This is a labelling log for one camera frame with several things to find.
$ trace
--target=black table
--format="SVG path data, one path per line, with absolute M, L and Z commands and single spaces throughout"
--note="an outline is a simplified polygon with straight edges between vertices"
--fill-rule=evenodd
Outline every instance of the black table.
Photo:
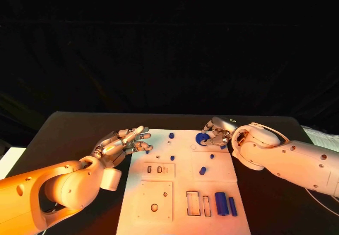
M 227 116 L 237 122 L 256 122 L 279 131 L 289 140 L 311 143 L 291 117 Z M 96 114 L 56 112 L 44 122 L 8 176 L 86 156 L 112 130 L 144 125 L 149 129 L 200 130 L 211 116 L 155 114 Z M 115 234 L 131 158 L 122 171 L 118 190 L 99 190 L 96 199 L 74 216 L 46 231 L 51 234 Z M 265 169 L 248 169 L 232 158 L 249 230 L 256 234 L 339 234 L 339 218 L 314 202 L 304 188 L 275 177 Z M 43 199 L 41 208 L 48 207 Z

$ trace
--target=peg board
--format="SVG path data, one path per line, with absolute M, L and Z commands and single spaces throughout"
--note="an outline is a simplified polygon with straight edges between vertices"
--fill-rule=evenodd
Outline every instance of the peg board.
M 172 139 L 168 138 L 170 132 L 174 133 Z M 198 131 L 151 129 L 148 133 L 151 138 L 145 141 L 154 149 L 148 154 L 132 154 L 116 234 L 248 235 L 227 149 L 197 145 L 194 138 Z M 151 171 L 157 171 L 157 164 L 164 169 L 158 177 L 151 173 L 147 175 L 147 166 L 151 166 Z M 206 167 L 204 175 L 198 174 L 201 166 Z M 187 191 L 198 192 L 200 216 L 187 215 Z M 232 214 L 217 215 L 214 192 L 224 192 L 226 198 L 233 197 L 236 217 Z M 203 196 L 209 198 L 210 217 L 203 214 Z M 157 204 L 157 211 L 151 211 L 152 204 Z

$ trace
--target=black backdrop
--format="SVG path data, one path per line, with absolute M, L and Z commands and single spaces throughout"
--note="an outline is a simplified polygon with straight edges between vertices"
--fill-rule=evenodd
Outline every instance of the black backdrop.
M 0 4 L 11 144 L 28 143 L 54 111 L 292 116 L 339 134 L 333 7 L 275 2 L 262 14 L 227 2 Z

